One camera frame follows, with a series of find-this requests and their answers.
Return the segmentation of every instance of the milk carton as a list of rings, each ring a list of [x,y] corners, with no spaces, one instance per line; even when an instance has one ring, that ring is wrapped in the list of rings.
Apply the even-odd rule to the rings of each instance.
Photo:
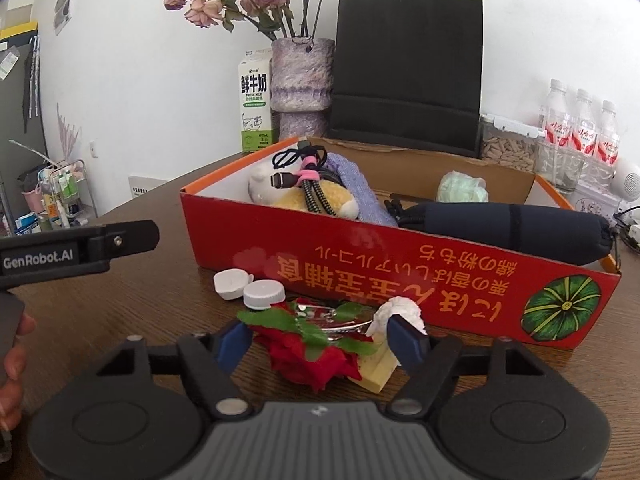
[[[248,51],[238,72],[242,151],[256,152],[278,140],[271,111],[271,49]]]

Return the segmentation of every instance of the purple cloth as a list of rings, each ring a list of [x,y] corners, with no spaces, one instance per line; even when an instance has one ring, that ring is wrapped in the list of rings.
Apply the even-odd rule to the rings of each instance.
[[[343,184],[356,199],[360,208],[358,220],[369,224],[398,227],[396,220],[378,202],[357,164],[336,153],[329,153],[326,167],[340,176]]]

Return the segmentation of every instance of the white tissue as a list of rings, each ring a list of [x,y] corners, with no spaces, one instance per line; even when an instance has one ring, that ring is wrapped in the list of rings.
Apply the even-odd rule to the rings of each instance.
[[[391,298],[373,315],[373,322],[367,329],[367,335],[373,337],[374,334],[386,338],[386,324],[394,314],[404,317],[409,323],[416,327],[424,335],[427,331],[424,328],[424,321],[420,316],[420,307],[415,301],[400,296]]]

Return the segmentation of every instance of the red rose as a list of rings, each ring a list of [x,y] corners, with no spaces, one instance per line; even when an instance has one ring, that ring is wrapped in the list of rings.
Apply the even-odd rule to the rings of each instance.
[[[271,305],[290,312],[287,303]],[[333,377],[351,377],[357,381],[362,379],[358,370],[358,356],[328,346],[317,361],[305,359],[305,345],[302,336],[293,332],[283,332],[274,328],[261,326],[250,327],[257,336],[255,340],[264,345],[271,357],[271,368],[284,378],[295,384],[308,384],[314,392],[324,390]],[[363,334],[350,334],[354,339],[372,341]]]

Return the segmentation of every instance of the pumpkin illustration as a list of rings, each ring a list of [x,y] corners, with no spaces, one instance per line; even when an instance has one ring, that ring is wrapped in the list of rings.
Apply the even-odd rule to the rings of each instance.
[[[560,341],[587,324],[601,296],[589,276],[555,280],[527,301],[522,329],[536,341]]]

